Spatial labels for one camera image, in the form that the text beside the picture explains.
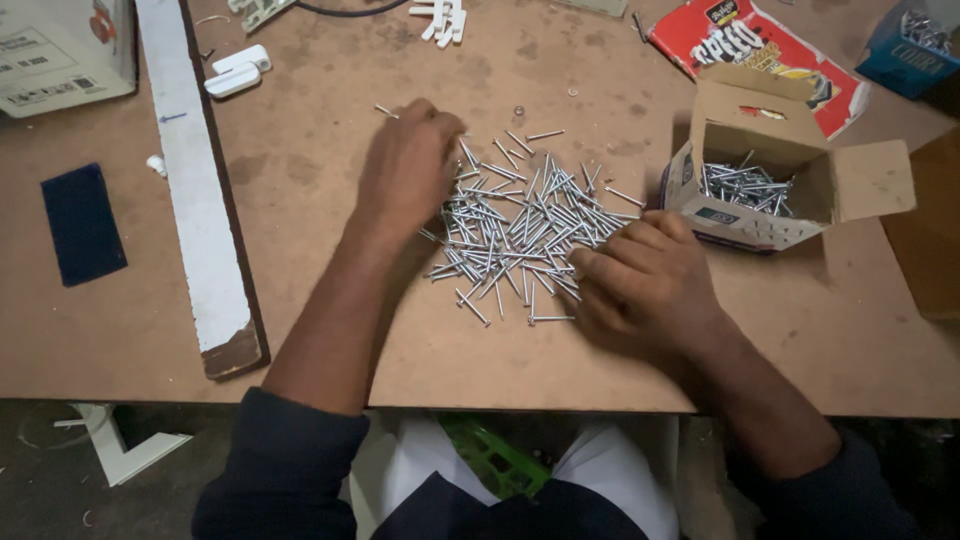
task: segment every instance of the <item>blue cardboard box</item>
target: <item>blue cardboard box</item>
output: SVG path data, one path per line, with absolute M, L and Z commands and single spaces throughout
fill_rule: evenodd
M 960 50 L 953 55 L 922 47 L 903 37 L 900 22 L 908 10 L 924 12 L 953 35 L 960 27 L 957 0 L 902 0 L 876 25 L 867 42 L 865 59 L 857 73 L 896 93 L 916 99 L 925 90 L 943 81 L 960 68 Z

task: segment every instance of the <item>blue arrow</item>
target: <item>blue arrow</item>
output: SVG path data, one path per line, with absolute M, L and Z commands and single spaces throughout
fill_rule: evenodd
M 161 124 L 166 124 L 167 120 L 174 120 L 186 116 L 186 112 L 181 112 L 180 114 L 174 114 L 173 116 L 160 116 L 159 122 Z

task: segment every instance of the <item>wooden tabletop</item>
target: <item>wooden tabletop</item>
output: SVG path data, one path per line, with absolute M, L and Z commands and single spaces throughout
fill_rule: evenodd
M 895 0 L 757 3 L 852 68 Z M 616 189 L 652 199 L 685 136 L 695 85 L 642 45 L 629 19 L 539 0 L 464 4 L 464 43 L 445 51 L 420 41 L 426 22 L 404 9 L 362 19 L 292 9 L 251 37 L 236 19 L 196 27 L 202 52 L 217 49 L 213 60 L 260 43 L 274 63 L 260 87 L 214 106 L 272 351 L 353 208 L 367 142 L 384 120 L 376 102 L 432 99 L 465 118 L 481 158 L 493 157 L 490 139 L 505 128 L 566 129 L 539 148 L 570 169 L 603 163 Z M 673 2 L 643 4 L 652 16 Z M 219 3 L 191 5 L 194 20 L 229 14 Z M 144 165 L 160 150 L 142 66 L 134 96 L 0 124 L 0 396 L 233 402 L 265 373 L 204 378 L 169 191 Z M 953 125 L 876 86 L 835 143 L 903 138 L 916 149 Z M 103 167 L 130 266 L 64 288 L 38 183 L 91 161 Z M 610 195 L 601 202 L 628 209 Z M 877 220 L 769 258 L 708 253 L 723 306 L 825 413 L 960 416 L 960 339 L 918 315 Z M 647 364 L 602 352 L 565 324 L 528 328 L 512 293 L 506 322 L 484 330 L 454 306 L 454 286 L 411 283 L 370 405 L 693 410 Z M 495 299 L 479 306 L 493 314 Z

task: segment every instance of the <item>navy pad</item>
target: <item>navy pad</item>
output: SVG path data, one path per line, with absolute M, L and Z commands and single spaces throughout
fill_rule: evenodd
M 127 266 L 99 164 L 41 182 L 40 187 L 63 286 L 86 283 Z

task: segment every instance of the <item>dark sleeve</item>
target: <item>dark sleeve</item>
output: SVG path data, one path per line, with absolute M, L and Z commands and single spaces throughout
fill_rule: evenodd
M 798 479 L 770 480 L 731 455 L 733 483 L 760 507 L 767 523 L 757 538 L 917 538 L 913 518 L 894 501 L 874 449 L 837 429 L 843 448 L 826 466 Z
M 200 496 L 193 535 L 207 538 L 354 538 L 337 499 L 370 428 L 251 388 L 233 427 L 227 467 Z

